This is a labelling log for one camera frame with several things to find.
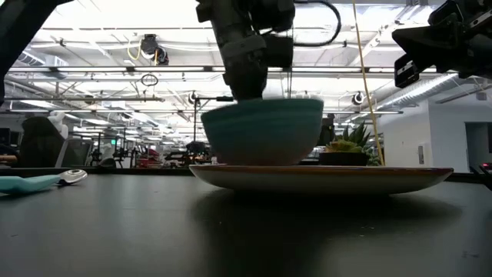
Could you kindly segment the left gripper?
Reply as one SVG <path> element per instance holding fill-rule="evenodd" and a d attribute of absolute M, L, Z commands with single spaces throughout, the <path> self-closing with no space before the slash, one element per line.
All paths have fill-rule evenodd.
<path fill-rule="evenodd" d="M 224 64 L 223 79 L 237 101 L 262 98 L 268 67 L 266 42 L 250 15 L 212 15 L 209 19 Z"/>

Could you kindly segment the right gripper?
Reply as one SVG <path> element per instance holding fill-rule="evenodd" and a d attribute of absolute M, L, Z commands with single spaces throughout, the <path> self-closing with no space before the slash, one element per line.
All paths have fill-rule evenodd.
<path fill-rule="evenodd" d="M 392 39 L 406 52 L 394 63 L 394 84 L 405 88 L 420 78 L 420 73 L 434 66 L 439 73 L 453 68 L 445 60 L 462 48 L 466 32 L 462 1 L 446 1 L 431 12 L 425 27 L 399 28 Z"/>

